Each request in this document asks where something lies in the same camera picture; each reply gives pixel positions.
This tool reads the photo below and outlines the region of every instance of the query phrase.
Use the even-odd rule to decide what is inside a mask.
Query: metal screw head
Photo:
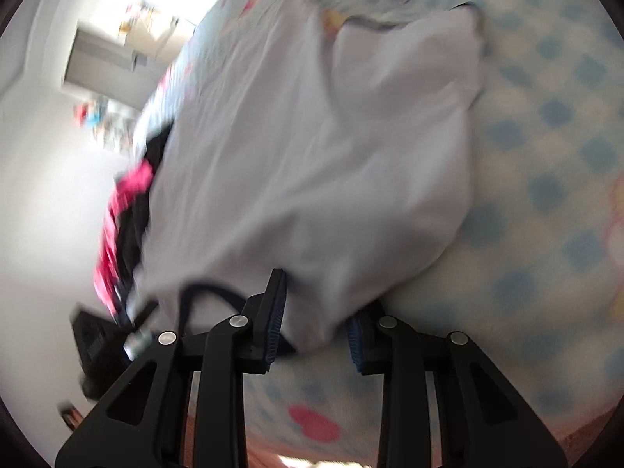
[[[381,317],[379,319],[379,324],[385,329],[394,329],[396,327],[396,318],[391,316]]]
[[[461,331],[455,331],[454,333],[451,333],[450,340],[455,345],[461,346],[461,345],[465,345],[466,343],[468,343],[468,336],[466,336],[466,334],[462,333]]]
[[[245,315],[234,315],[230,318],[230,325],[232,327],[245,327],[249,319]]]
[[[164,333],[158,336],[158,342],[161,345],[171,345],[176,340],[176,333],[172,333],[171,331],[165,331]]]

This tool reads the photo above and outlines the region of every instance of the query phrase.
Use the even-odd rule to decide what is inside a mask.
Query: bedsheet
[[[197,89],[276,1],[226,2]],[[391,22],[466,1],[484,11],[473,208],[386,308],[424,332],[466,331],[558,438],[613,406],[624,390],[624,43],[599,1],[316,1]],[[273,451],[374,458],[382,382],[356,374],[342,334],[245,385],[248,434]]]
[[[134,128],[132,144],[135,157],[142,156],[150,137],[167,122],[175,120],[185,101],[191,101],[197,95],[205,58],[210,54],[228,16],[228,2],[219,0],[208,11],[146,102]]]

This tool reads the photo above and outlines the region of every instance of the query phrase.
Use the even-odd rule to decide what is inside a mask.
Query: black strap
[[[219,296],[239,313],[243,311],[245,303],[247,302],[247,300],[237,292],[214,283],[198,281],[187,285],[180,293],[178,333],[182,334],[182,336],[190,334],[186,332],[186,328],[188,327],[188,319],[190,318],[191,310],[193,309],[195,300],[199,297],[199,295],[205,293],[211,293]],[[280,340],[277,346],[277,355],[285,356],[295,353],[297,353],[297,351],[293,348],[293,346],[282,335],[280,335]]]

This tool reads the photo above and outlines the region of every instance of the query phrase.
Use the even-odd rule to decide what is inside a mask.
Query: white fabric
[[[283,0],[181,112],[152,186],[137,276],[172,328],[180,286],[249,296],[289,276],[282,333],[298,350],[452,241],[470,205],[469,107],[481,40],[468,7],[326,38]],[[191,319],[214,324],[210,303]]]

